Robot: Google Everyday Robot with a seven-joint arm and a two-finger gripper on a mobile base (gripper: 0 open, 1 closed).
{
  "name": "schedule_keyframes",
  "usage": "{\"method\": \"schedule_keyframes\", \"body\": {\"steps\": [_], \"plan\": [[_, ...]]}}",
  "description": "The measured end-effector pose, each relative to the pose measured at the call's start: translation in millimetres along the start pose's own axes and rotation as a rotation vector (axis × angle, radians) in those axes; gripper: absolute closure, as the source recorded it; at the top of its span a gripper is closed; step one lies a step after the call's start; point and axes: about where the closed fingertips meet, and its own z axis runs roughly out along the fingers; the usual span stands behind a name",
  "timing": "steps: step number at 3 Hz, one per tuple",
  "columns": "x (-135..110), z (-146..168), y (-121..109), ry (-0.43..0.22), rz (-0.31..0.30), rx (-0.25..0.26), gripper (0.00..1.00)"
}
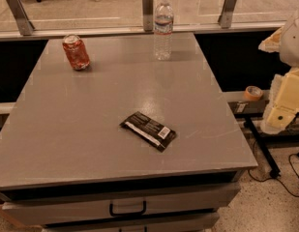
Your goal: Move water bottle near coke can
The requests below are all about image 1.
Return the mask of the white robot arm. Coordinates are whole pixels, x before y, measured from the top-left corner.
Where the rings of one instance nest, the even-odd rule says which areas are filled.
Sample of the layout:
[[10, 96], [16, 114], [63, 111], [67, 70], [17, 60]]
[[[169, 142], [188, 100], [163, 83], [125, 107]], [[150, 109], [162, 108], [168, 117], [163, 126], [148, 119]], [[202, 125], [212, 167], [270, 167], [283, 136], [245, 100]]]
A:
[[260, 125], [263, 132], [278, 134], [299, 113], [299, 8], [258, 48], [269, 53], [278, 52], [280, 60], [290, 66], [285, 75], [274, 75]]

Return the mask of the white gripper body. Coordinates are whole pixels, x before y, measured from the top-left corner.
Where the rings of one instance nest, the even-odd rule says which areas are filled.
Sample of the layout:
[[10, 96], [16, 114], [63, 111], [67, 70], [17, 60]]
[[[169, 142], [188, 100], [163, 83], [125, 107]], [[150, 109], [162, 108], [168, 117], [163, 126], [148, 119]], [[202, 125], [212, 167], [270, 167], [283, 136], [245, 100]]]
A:
[[284, 131], [299, 113], [299, 68], [285, 75], [275, 74], [260, 128], [267, 134]]

